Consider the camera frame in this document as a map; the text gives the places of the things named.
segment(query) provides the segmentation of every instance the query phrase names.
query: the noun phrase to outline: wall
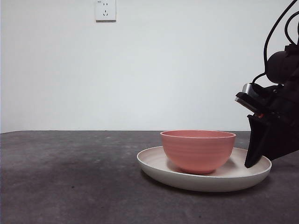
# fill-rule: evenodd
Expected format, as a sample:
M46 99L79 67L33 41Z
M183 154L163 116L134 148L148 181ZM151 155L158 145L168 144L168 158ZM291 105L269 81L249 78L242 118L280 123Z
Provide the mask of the wall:
M95 23L93 0L2 0L1 132L249 130L235 94L290 2L118 0L117 22Z

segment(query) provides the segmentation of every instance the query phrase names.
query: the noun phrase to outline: pink bowl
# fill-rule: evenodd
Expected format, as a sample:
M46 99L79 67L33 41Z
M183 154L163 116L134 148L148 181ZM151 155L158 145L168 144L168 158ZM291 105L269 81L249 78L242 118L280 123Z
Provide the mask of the pink bowl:
M166 131L161 137L167 157L191 174L208 174L222 166L235 144L235 134L218 131Z

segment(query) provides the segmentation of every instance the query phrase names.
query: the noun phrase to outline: black cable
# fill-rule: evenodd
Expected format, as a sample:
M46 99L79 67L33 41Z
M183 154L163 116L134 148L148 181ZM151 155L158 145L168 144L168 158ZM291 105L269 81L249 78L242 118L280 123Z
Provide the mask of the black cable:
M297 45L299 45L299 22L298 22L298 26L297 26L297 33L298 33L298 42L297 42Z
M289 24L291 22L291 20L295 17L299 15L299 11L298 12L295 12L293 15L290 16L290 18L286 21L286 24L285 24L285 36L286 38L289 40L289 42L291 44L294 44L295 46L297 46L297 44L295 44L295 42L291 39L289 33L288 33L288 27L289 27Z
M284 10L284 12L280 15L280 17L277 19L277 21L275 22L275 24L273 25L272 29L270 30L269 34L268 34L268 37L266 39L266 42L265 42L265 45L264 45L264 48L263 48L263 61L264 61L264 65L265 65L265 71L258 75L257 77L255 77L252 81L252 84L254 84L254 82L259 78L259 77L262 77L264 75L266 75L267 71L268 71L268 59L267 59L267 48L268 48L268 43L270 41L270 38L274 32L274 30L276 29L277 25L279 24L279 22L281 21L281 19L284 17L284 15L290 10L290 8L296 3L296 1L298 0L293 0L290 5Z

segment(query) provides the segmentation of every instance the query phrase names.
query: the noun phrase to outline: outlet faceplate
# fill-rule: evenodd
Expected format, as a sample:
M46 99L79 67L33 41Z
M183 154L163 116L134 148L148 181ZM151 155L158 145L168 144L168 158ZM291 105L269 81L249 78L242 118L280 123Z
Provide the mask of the outlet faceplate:
M116 21L116 0L96 0L95 20Z

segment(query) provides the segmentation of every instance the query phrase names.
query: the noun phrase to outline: table surface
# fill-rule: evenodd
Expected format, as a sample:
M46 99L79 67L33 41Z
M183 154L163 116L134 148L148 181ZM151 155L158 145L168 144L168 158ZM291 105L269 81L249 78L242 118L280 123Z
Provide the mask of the table surface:
M249 132L235 132L247 148ZM1 134L4 224L297 224L299 151L273 161L260 184L201 193L141 171L153 131L25 131Z

